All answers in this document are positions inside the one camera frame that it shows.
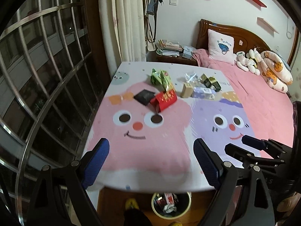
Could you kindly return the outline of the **black packet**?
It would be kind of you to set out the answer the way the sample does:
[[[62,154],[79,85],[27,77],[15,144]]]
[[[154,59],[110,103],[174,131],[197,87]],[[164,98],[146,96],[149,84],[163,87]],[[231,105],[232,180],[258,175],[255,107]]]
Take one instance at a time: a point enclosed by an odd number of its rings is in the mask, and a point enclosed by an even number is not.
[[[133,96],[133,98],[139,103],[147,106],[150,101],[155,97],[155,92],[143,89],[141,92]]]

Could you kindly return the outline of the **red snack box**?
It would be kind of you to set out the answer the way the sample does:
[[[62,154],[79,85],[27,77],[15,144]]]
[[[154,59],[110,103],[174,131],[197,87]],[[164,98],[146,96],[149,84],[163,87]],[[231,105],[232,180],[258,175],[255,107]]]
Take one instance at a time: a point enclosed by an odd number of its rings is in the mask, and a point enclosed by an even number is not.
[[[150,100],[150,104],[157,113],[162,112],[177,101],[178,97],[174,90],[162,91]]]

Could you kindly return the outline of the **green snack bag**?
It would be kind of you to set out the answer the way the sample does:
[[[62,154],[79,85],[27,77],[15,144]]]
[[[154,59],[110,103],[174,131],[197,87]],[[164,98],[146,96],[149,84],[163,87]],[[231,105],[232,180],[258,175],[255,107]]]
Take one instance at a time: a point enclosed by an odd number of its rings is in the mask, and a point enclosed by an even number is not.
[[[163,86],[165,92],[174,90],[174,85],[173,85],[173,83],[171,81],[171,77],[167,71],[161,70],[160,78],[161,78],[161,83],[162,83],[162,86]]]

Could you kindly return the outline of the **green paper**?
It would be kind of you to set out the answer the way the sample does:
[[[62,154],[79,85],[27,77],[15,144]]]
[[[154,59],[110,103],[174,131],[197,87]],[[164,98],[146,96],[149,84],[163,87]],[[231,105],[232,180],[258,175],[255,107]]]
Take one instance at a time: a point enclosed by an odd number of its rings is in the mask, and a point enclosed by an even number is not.
[[[152,69],[151,75],[150,75],[150,82],[152,85],[157,86],[162,84],[161,80],[161,71],[157,71],[156,69]]]

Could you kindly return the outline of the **right yellow slipper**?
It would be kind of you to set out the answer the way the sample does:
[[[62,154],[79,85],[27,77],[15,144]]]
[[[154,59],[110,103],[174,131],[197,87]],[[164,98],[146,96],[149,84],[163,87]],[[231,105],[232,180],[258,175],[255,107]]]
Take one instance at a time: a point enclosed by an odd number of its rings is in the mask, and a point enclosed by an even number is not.
[[[183,226],[183,225],[181,222],[175,221],[175,222],[172,222],[171,224],[169,224],[168,226]]]

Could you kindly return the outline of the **small brown box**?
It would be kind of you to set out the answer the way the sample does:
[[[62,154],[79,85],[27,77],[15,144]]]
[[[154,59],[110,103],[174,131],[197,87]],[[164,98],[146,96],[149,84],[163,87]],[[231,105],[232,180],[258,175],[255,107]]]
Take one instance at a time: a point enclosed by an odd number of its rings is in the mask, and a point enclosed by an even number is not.
[[[190,83],[184,83],[183,89],[181,92],[182,98],[189,98],[192,96],[192,93],[194,92],[194,87]]]

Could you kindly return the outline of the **dark green tea box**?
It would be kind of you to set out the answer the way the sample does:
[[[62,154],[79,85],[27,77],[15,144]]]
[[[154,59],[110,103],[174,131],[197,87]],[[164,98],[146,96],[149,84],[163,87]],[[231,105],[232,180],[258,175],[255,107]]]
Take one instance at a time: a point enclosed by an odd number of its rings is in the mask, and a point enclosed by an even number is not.
[[[201,79],[201,83],[205,85],[207,88],[212,88],[216,92],[221,91],[221,85],[213,76],[207,77],[205,74],[202,74],[200,79]]]

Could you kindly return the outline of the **bee plush toy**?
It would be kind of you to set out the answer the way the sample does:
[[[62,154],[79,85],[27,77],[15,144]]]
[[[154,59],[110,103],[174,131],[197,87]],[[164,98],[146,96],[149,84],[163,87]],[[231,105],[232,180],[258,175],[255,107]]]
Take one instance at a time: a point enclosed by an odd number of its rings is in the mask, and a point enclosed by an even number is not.
[[[246,54],[246,57],[248,59],[247,68],[251,73],[255,74],[256,76],[260,75],[260,71],[258,69],[258,61],[257,61],[258,55],[259,53],[256,47],[254,49],[250,49],[249,52]]]

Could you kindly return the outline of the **clear plastic wrapper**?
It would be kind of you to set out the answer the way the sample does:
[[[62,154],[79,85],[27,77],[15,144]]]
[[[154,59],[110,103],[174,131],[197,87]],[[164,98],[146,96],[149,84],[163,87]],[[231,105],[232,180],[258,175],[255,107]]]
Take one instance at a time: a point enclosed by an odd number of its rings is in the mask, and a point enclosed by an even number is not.
[[[187,83],[196,84],[199,80],[199,77],[195,71],[190,71],[185,73],[185,80]]]

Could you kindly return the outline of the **metal window grille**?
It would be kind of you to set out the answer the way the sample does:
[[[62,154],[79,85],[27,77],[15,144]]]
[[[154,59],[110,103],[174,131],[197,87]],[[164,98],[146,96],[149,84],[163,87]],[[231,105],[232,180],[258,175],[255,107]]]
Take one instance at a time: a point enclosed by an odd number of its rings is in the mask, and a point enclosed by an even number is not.
[[[1,34],[1,166],[24,225],[38,173],[82,155],[101,92],[84,0],[26,0]]]

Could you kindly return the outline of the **wooden headboard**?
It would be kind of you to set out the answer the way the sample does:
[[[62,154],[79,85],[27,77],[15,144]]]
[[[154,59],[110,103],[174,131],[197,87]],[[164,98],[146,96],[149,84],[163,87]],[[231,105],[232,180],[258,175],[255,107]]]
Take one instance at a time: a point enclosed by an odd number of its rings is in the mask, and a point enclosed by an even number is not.
[[[208,29],[231,36],[234,38],[234,53],[238,51],[248,52],[249,49],[256,47],[258,52],[272,50],[263,39],[249,30],[241,27],[217,24],[206,19],[199,21],[198,39],[196,49],[208,50]]]

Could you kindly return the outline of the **pink cartoon pillow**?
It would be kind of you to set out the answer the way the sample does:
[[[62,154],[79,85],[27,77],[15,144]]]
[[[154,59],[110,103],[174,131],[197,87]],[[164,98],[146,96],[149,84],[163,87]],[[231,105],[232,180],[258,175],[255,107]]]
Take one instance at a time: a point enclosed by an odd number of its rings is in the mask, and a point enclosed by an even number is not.
[[[209,57],[231,65],[235,64],[234,38],[208,29]]]

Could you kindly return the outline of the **wooden nightstand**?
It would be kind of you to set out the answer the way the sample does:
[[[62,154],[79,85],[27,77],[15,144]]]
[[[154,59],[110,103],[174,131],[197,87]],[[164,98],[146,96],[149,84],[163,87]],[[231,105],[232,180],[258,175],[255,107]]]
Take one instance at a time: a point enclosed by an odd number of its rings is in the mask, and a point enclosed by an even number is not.
[[[162,63],[198,66],[198,63],[195,59],[183,58],[182,54],[180,54],[179,57],[168,57],[168,56],[161,56],[161,55],[157,54],[155,51],[153,51],[153,52],[148,52],[146,59],[148,62],[162,62]]]

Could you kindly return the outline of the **cream curtain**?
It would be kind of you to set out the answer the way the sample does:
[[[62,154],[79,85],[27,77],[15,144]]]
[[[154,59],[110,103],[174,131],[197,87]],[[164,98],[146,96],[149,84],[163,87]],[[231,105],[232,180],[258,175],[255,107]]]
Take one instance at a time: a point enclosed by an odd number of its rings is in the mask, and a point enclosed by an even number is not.
[[[142,0],[98,0],[110,76],[122,62],[146,60]]]

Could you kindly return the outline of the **lower pink wall shelf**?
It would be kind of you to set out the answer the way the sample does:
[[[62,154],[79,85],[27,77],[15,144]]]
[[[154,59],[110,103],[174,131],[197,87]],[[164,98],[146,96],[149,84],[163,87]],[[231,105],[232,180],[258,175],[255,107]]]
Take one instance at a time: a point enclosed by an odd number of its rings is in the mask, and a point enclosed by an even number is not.
[[[274,33],[279,33],[277,29],[275,29],[267,20],[261,17],[257,17],[257,21],[260,21],[261,23],[265,24],[265,26],[269,27],[270,30],[272,30]]]

